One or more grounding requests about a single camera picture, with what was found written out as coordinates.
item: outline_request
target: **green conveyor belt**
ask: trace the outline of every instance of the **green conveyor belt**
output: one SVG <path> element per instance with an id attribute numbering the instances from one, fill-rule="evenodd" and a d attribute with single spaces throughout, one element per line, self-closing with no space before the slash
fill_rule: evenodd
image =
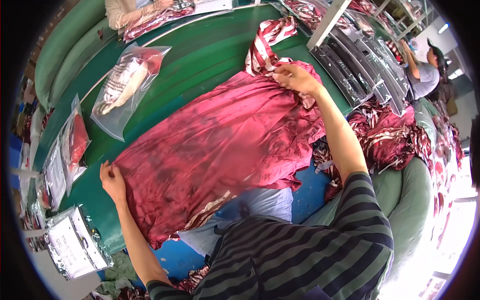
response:
<path id="1" fill-rule="evenodd" d="M 85 125 L 92 143 L 85 159 L 88 170 L 74 184 L 69 198 L 64 198 L 60 210 L 82 204 L 84 213 L 93 221 L 107 249 L 113 253 L 125 247 L 115 206 L 103 191 L 98 178 L 100 164 L 112 161 L 140 135 L 168 117 L 196 97 L 241 71 L 250 43 L 260 22 L 280 18 L 272 6 L 237 9 L 231 13 L 197 21 L 165 35 L 150 46 L 172 46 L 163 60 L 158 77 L 143 98 L 124 130 L 125 143 L 104 133 L 90 119 L 90 112 L 103 82 L 96 86 L 82 102 Z M 137 39 L 139 45 L 165 32 L 159 28 Z M 308 38 L 302 33 L 290 37 L 273 50 L 279 57 L 291 57 L 311 63 L 340 110 L 351 110 L 345 97 L 325 70 L 308 53 Z M 41 169 L 48 148 L 70 113 L 70 103 L 76 93 L 80 99 L 113 65 L 122 52 L 115 41 L 107 45 L 74 79 L 56 106 L 45 129 L 34 162 Z"/>

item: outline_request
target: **ceiling light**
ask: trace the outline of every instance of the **ceiling light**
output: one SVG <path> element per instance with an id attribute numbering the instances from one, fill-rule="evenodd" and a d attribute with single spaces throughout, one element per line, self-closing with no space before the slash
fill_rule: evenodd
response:
<path id="1" fill-rule="evenodd" d="M 445 31 L 446 29 L 448 28 L 448 23 L 446 23 L 445 25 L 442 26 L 442 28 L 440 28 L 440 30 L 438 31 L 438 34 L 441 34 L 443 31 Z"/>

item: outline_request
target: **striped shirt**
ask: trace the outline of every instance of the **striped shirt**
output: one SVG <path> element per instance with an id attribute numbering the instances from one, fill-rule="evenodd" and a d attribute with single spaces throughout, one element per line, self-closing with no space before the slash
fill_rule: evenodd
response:
<path id="1" fill-rule="evenodd" d="M 150 297 L 375 300 L 393 259 L 390 224 L 364 172 L 347 178 L 330 226 L 250 216 L 220 240 L 210 271 L 192 294 L 150 281 Z"/>

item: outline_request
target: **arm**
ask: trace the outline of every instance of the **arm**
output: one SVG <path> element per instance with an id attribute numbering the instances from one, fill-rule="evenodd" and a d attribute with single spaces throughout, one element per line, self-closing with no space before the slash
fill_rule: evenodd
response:
<path id="1" fill-rule="evenodd" d="M 289 64 L 277 68 L 273 78 L 283 87 L 306 92 L 315 98 L 324 121 L 328 147 L 342 182 L 353 172 L 368 172 L 355 133 L 323 85 L 301 67 Z"/>
<path id="2" fill-rule="evenodd" d="M 412 53 L 412 50 L 404 40 L 402 40 L 400 43 L 402 44 L 403 50 L 405 51 L 405 55 L 407 56 L 408 69 L 410 70 L 410 72 L 412 72 L 413 77 L 420 79 L 420 71 L 417 67 L 417 58 Z"/>
<path id="3" fill-rule="evenodd" d="M 173 0 L 156 0 L 154 3 L 146 5 L 133 12 L 123 13 L 117 0 L 105 0 L 105 8 L 107 10 L 108 25 L 112 29 L 120 29 L 128 22 L 136 20 L 143 15 L 147 15 L 157 10 L 163 10 L 170 6 Z"/>
<path id="4" fill-rule="evenodd" d="M 145 285 L 152 280 L 172 285 L 128 209 L 125 181 L 119 168 L 109 166 L 107 160 L 100 166 L 100 180 L 104 190 L 115 202 L 128 254 L 140 280 Z"/>

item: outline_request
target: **cap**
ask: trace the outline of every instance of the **cap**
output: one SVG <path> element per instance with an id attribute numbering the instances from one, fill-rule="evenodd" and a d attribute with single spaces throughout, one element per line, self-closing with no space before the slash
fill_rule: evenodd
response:
<path id="1" fill-rule="evenodd" d="M 432 43 L 432 40 L 430 40 L 429 38 L 427 38 L 427 43 L 428 46 L 432 48 L 433 54 L 437 57 L 438 67 L 445 67 L 445 57 L 442 51 L 438 47 L 435 47 Z"/>

